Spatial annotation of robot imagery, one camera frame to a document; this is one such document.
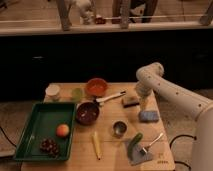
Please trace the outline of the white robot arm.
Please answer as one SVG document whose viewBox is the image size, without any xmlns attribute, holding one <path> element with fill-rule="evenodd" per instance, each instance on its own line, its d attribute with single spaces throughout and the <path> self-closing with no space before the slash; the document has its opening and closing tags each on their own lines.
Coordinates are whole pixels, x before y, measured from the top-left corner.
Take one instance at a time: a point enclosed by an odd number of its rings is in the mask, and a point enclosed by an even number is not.
<svg viewBox="0 0 213 171">
<path fill-rule="evenodd" d="M 136 92 L 140 97 L 147 97 L 155 91 L 191 115 L 197 122 L 191 171 L 213 171 L 213 100 L 165 80 L 163 74 L 164 67 L 159 62 L 139 68 Z"/>
</svg>

